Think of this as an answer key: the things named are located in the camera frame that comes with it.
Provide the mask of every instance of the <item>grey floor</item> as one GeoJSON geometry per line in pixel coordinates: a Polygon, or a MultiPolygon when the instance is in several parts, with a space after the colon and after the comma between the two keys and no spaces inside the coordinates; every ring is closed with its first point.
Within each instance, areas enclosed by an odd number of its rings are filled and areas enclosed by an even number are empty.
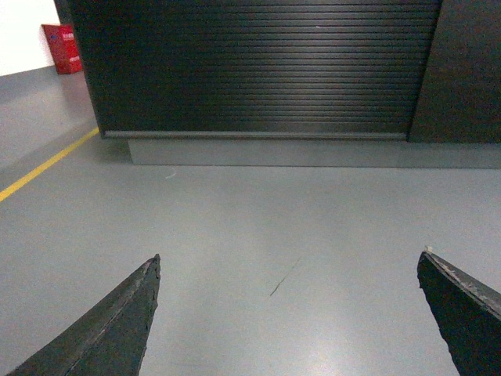
{"type": "MultiPolygon", "coordinates": [[[[24,126],[62,118],[73,133],[2,189],[95,126],[88,98],[24,126]]],[[[501,291],[500,187],[500,170],[139,166],[95,137],[0,203],[0,374],[159,253],[142,376],[457,376],[416,263],[430,245],[501,291]]]]}

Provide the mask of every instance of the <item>black roller shutter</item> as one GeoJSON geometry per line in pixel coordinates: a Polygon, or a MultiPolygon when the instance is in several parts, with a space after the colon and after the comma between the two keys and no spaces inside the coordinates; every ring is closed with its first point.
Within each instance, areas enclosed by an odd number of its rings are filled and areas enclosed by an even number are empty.
{"type": "Polygon", "coordinates": [[[439,0],[70,3],[108,136],[404,136],[440,9],[439,0]]]}

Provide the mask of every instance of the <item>red box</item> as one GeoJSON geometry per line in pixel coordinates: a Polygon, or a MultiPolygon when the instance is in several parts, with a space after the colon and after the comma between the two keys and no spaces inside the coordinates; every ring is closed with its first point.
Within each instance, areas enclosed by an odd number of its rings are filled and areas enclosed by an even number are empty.
{"type": "Polygon", "coordinates": [[[81,71],[80,55],[71,25],[42,25],[57,73],[81,71]]]}

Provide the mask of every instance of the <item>yellow line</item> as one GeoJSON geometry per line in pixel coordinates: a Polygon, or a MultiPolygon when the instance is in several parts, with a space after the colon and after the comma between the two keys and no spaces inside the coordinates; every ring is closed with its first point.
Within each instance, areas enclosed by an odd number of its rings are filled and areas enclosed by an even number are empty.
{"type": "Polygon", "coordinates": [[[66,149],[61,150],[54,157],[49,158],[44,163],[40,164],[36,169],[32,170],[31,172],[29,172],[28,174],[23,176],[21,179],[17,180],[14,184],[5,188],[2,192],[0,192],[0,202],[4,201],[8,196],[15,193],[18,189],[22,188],[26,184],[28,184],[31,180],[33,180],[34,178],[39,176],[41,173],[43,173],[43,171],[45,171],[46,169],[55,165],[57,162],[59,162],[64,157],[66,157],[69,153],[71,153],[73,150],[77,149],[85,141],[87,141],[91,137],[97,135],[98,133],[99,133],[99,130],[97,128],[94,128],[89,133],[87,133],[85,136],[83,136],[81,139],[79,139],[78,141],[75,141],[74,143],[69,145],[66,149]]]}

